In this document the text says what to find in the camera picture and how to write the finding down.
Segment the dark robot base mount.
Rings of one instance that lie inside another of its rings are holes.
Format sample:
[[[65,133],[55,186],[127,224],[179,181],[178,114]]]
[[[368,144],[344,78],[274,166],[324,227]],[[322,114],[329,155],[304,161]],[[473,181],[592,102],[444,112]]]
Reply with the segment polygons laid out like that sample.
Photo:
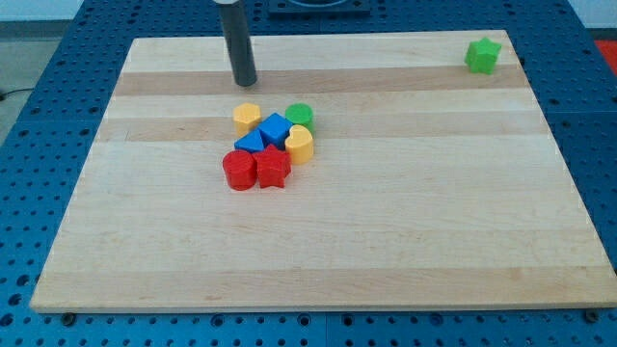
[[[267,0],[268,14],[368,14],[371,0]]]

